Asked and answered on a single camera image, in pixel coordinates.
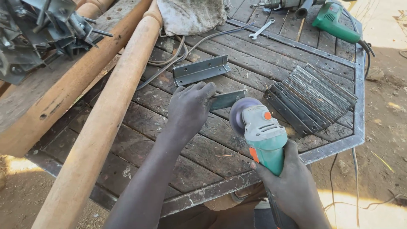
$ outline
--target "wooden pole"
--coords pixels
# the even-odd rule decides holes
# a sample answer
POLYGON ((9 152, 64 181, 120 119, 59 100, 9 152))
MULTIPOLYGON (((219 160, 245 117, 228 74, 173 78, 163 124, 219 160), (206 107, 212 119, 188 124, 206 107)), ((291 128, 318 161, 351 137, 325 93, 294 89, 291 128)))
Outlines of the wooden pole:
POLYGON ((161 13, 153 0, 92 109, 32 228, 64 229, 77 225, 161 26, 161 13))
MULTIPOLYGON (((126 45, 138 22, 149 8, 151 1, 141 0, 137 3, 114 28, 109 30, 114 37, 104 37, 97 44, 99 48, 91 48, 85 53, 23 115, 20 114, 21 117, 18 120, 9 124, 7 128, 4 128, 4 124, 2 131, 0 131, 0 154, 22 157, 34 146, 65 111, 69 109, 103 68, 126 45)), ((54 62, 53 64, 59 62, 61 69, 65 69, 70 64, 64 61, 63 58, 59 58, 54 62)), ((54 72, 49 74, 57 74, 57 72, 58 70, 54 70, 54 72)), ((39 80, 46 81, 46 79, 42 78, 44 77, 39 77, 39 80)), ((2 100, 2 106, 6 106, 7 103, 13 101, 10 97, 2 100)), ((11 112, 11 110, 3 110, 0 114, 0 120, 5 119, 5 114, 8 112, 11 112)))

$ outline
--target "wrench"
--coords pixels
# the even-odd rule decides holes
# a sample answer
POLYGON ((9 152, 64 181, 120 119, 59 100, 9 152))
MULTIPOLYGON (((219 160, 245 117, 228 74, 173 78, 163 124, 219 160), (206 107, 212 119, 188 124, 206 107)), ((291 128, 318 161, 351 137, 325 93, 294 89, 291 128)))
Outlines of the wrench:
POLYGON ((252 40, 256 40, 256 39, 257 39, 257 36, 258 36, 261 32, 263 32, 263 30, 267 29, 267 27, 269 27, 269 26, 270 26, 271 24, 273 24, 273 23, 274 23, 274 19, 272 18, 272 19, 270 19, 269 22, 267 22, 267 24, 265 24, 263 27, 261 27, 255 34, 250 34, 249 37, 251 37, 252 40))

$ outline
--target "hand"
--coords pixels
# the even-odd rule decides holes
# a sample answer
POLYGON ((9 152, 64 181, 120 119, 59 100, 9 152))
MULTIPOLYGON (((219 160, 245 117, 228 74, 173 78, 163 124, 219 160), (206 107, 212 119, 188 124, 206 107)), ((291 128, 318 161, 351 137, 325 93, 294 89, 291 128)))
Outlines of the hand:
POLYGON ((261 177, 278 207, 300 228, 331 228, 312 174, 298 156, 297 143, 288 140, 284 146, 284 155, 280 177, 261 164, 252 162, 250 167, 261 177))
POLYGON ((167 127, 171 128, 185 144, 194 137, 208 119, 209 109, 215 99, 216 85, 199 82, 187 88, 180 86, 168 106, 167 127))

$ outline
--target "sandy ground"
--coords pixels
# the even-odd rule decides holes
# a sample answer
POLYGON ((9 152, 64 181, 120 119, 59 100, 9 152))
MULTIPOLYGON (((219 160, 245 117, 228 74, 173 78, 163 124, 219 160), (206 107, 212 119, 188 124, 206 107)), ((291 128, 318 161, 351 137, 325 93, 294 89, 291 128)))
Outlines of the sandy ground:
MULTIPOLYGON (((373 44, 377 57, 372 69, 384 78, 365 84, 365 143, 356 147, 359 168, 360 206, 383 202, 394 194, 407 194, 407 22, 397 21, 400 0, 359 0, 351 13, 364 24, 365 40, 373 44)), ((312 165, 324 206, 332 202, 329 170, 333 157, 312 165)), ((0 225, 2 228, 30 228, 55 178, 25 159, 0 158, 0 225)), ((335 201, 355 204, 355 173, 350 150, 338 155, 332 172, 335 201)), ((229 195, 206 203, 221 210, 233 205, 229 195)), ((333 227, 355 228, 356 208, 336 204, 327 209, 333 227)), ((108 212, 88 201, 78 228, 100 228, 108 212)), ((394 203, 372 206, 359 213, 361 228, 407 228, 407 208, 394 203)))

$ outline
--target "stack of metal brackets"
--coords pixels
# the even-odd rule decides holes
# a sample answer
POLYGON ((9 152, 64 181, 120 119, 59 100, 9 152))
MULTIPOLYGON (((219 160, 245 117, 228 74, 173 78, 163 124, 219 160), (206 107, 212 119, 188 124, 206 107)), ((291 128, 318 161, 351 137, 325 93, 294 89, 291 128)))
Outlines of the stack of metal brackets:
POLYGON ((20 83, 32 70, 59 56, 73 57, 79 49, 96 46, 89 35, 94 20, 79 16, 72 0, 0 1, 0 80, 20 83), (48 51, 56 50, 46 56, 48 51))
POLYGON ((351 110, 357 97, 323 71, 306 64, 265 93, 268 102, 301 135, 326 129, 351 110))

